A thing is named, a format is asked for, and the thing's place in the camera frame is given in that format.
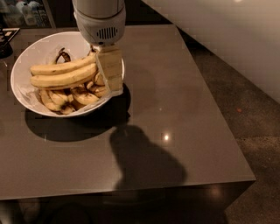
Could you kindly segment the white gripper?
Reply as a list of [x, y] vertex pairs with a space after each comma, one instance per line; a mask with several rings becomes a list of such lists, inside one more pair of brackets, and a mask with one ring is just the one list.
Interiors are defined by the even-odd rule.
[[112, 45], [125, 29], [125, 3], [73, 3], [73, 14], [82, 37], [97, 48], [96, 62], [111, 92], [123, 90], [122, 52]]

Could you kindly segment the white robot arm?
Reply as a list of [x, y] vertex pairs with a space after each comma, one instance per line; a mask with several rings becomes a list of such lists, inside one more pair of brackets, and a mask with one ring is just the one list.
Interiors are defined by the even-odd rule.
[[280, 0], [141, 0], [280, 102]]

